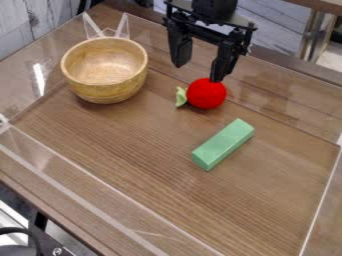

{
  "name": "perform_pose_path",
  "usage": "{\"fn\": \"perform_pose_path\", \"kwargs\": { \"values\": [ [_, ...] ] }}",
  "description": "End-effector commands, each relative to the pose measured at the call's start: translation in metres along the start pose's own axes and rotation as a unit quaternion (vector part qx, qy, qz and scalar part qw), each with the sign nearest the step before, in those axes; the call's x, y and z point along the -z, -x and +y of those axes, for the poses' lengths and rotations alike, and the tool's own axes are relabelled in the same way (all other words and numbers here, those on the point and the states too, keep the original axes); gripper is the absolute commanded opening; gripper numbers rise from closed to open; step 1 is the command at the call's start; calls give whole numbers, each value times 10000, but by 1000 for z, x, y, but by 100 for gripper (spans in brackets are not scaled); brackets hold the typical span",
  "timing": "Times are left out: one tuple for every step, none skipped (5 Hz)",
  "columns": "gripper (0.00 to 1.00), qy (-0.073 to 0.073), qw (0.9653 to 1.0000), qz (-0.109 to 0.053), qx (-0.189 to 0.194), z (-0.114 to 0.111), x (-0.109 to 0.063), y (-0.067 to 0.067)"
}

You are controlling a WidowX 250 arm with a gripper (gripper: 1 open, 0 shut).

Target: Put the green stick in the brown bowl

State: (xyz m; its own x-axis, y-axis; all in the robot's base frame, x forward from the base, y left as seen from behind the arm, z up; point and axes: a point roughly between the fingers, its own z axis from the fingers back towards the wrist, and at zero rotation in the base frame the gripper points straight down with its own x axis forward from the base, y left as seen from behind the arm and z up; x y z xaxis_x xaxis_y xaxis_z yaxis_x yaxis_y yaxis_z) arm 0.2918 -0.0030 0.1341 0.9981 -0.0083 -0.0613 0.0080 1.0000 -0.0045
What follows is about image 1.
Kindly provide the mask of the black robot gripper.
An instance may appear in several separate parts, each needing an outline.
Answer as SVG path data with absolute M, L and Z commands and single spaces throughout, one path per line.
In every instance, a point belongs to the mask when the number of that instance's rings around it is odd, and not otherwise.
M 191 60 L 192 37 L 211 44 L 236 40 L 239 54 L 247 54 L 257 26 L 237 14 L 237 0 L 164 0 L 164 4 L 169 56 L 176 68 Z M 209 72 L 212 82 L 221 82 L 232 72 L 239 54 L 232 42 L 219 44 Z

